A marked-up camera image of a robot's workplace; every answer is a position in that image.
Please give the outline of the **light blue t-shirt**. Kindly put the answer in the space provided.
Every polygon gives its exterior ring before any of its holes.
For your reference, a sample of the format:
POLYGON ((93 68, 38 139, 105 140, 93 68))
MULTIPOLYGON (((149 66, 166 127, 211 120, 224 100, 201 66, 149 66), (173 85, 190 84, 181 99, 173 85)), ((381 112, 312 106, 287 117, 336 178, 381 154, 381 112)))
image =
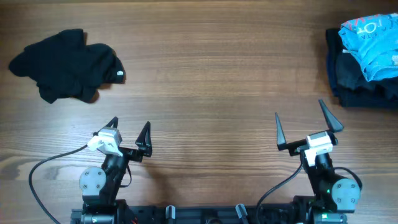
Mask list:
POLYGON ((345 49, 358 62, 366 81, 397 77, 397 14, 375 14, 341 24, 345 49))

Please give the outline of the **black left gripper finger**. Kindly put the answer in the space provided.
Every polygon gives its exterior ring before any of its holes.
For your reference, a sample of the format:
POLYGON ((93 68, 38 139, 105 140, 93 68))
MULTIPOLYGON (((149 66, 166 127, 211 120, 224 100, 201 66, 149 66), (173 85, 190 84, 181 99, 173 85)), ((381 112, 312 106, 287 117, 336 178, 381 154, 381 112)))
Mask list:
POLYGON ((150 137, 150 122, 147 121, 142 131, 138 135, 135 144, 139 149, 152 149, 152 140, 150 137))
POLYGON ((118 127, 118 117, 115 116, 111 121, 109 121, 105 127, 110 127, 110 128, 117 128, 118 127))

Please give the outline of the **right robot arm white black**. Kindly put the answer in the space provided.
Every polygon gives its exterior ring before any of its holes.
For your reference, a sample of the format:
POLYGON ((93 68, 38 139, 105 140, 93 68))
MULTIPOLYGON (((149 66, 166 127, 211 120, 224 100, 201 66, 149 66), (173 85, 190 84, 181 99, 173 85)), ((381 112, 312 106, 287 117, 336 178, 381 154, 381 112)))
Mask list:
POLYGON ((277 148, 290 156, 299 156, 299 171, 310 181, 312 196, 296 196, 293 201, 294 223, 346 223, 346 214, 354 213, 363 183, 351 170, 335 167, 330 153, 338 145, 335 133, 343 124, 319 101, 328 129, 309 134, 304 139, 287 142, 279 116, 275 115, 277 148))

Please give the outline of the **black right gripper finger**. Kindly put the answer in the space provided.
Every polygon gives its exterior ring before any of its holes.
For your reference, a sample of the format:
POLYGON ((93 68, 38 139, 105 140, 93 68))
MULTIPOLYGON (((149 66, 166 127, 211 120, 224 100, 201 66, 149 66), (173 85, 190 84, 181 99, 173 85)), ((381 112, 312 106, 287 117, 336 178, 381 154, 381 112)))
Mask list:
POLYGON ((284 146, 286 144, 286 139, 284 135, 284 131, 282 129, 282 124, 279 119, 279 115, 275 113, 275 122, 276 122, 276 137, 277 137, 277 146, 284 146))
POLYGON ((332 114, 323 100, 318 101, 324 115, 328 129, 333 133, 338 133, 344 130, 343 124, 332 114))

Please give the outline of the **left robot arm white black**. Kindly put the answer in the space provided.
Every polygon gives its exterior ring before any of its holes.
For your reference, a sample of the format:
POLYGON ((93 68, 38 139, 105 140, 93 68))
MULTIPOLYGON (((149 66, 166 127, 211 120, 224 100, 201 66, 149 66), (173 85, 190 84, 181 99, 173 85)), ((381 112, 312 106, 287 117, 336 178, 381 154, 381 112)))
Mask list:
POLYGON ((125 174, 131 174, 129 163, 142 162, 144 157, 152 155, 150 122, 146 122, 138 135, 136 149, 121 147, 122 137, 118 129, 118 118, 113 118, 106 126, 93 134, 87 147, 105 155, 101 167, 89 167, 79 179, 82 191, 83 208, 78 223, 138 223, 134 212, 127 202, 116 198, 125 174))

